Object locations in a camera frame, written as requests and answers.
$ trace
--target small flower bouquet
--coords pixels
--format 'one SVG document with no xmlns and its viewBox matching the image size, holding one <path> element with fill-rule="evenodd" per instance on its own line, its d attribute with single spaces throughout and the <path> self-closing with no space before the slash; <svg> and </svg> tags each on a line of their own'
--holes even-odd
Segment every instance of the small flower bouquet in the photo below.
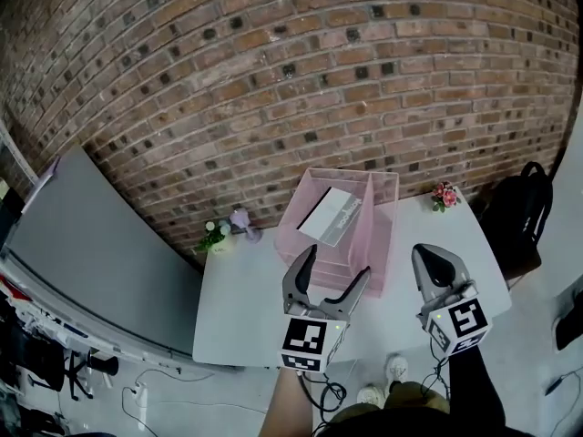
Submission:
<svg viewBox="0 0 583 437">
<path fill-rule="evenodd" d="M 228 252 L 234 246 L 236 239 L 230 234 L 230 224 L 227 220 L 221 220 L 219 225 L 215 225 L 214 222 L 207 222 L 205 229 L 207 234 L 194 249 L 195 253 L 198 251 Z"/>
<path fill-rule="evenodd" d="M 451 208 L 458 202 L 462 202 L 455 193 L 454 186 L 449 181 L 439 183 L 434 189 L 434 195 L 431 197 L 434 202 L 434 212 L 441 210 L 445 212 L 445 208 Z"/>
</svg>

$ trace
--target pink storage bin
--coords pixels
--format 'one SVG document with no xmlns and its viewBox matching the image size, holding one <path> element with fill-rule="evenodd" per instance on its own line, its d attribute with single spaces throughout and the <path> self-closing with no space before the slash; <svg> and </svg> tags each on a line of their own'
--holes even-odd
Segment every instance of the pink storage bin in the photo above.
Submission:
<svg viewBox="0 0 583 437">
<path fill-rule="evenodd" d="M 297 229 L 330 187 L 342 189 L 363 200 L 359 215 L 335 248 Z M 340 291 L 346 290 L 356 274 L 370 265 L 372 277 L 364 294 L 380 298 L 398 192 L 397 173 L 309 168 L 277 228 L 275 249 L 289 267 L 308 247 L 317 244 L 318 255 L 312 270 L 312 283 Z"/>
</svg>

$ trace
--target bare forearm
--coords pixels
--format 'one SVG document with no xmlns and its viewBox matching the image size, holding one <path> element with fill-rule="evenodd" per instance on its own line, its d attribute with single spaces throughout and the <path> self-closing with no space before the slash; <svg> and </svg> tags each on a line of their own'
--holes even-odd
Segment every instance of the bare forearm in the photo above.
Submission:
<svg viewBox="0 0 583 437">
<path fill-rule="evenodd" d="M 259 437 L 310 437 L 312 405 L 295 371 L 281 368 Z"/>
</svg>

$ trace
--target shoe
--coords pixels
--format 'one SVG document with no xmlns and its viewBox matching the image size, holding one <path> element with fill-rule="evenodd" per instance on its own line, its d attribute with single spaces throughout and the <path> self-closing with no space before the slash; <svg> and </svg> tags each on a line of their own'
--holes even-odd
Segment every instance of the shoe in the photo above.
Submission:
<svg viewBox="0 0 583 437">
<path fill-rule="evenodd" d="M 553 326 L 551 327 L 551 333 L 553 335 L 553 352 L 555 352 L 555 354 L 559 354 L 561 352 L 557 346 L 557 325 L 559 322 L 561 322 L 562 319 L 563 318 L 560 316 L 557 317 L 553 322 Z"/>
<path fill-rule="evenodd" d="M 378 406 L 379 408 L 384 407 L 384 393 L 378 387 L 374 385 L 368 385 L 362 387 L 358 394 L 356 395 L 357 403 L 369 403 Z"/>
<path fill-rule="evenodd" d="M 389 358 L 385 368 L 388 385 L 395 381 L 407 382 L 409 377 L 409 362 L 400 354 L 395 354 Z"/>
</svg>

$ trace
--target white table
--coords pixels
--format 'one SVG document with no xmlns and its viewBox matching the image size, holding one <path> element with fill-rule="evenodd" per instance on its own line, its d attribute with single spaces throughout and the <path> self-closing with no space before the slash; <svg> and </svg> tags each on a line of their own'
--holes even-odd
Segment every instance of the white table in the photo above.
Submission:
<svg viewBox="0 0 583 437">
<path fill-rule="evenodd" d="M 429 196 L 399 201 L 387 281 L 380 299 L 362 297 L 334 361 L 378 358 L 429 343 L 415 317 L 423 298 L 415 283 L 411 251 L 416 243 L 448 249 L 462 258 L 491 318 L 511 300 L 486 237 L 467 202 L 444 214 L 433 212 Z M 276 229 L 256 245 L 240 235 L 229 254 L 209 254 L 200 293 L 192 358 L 234 366 L 276 366 L 283 340 L 281 280 L 287 267 L 273 248 Z M 339 291 L 311 286 L 312 303 Z"/>
</svg>

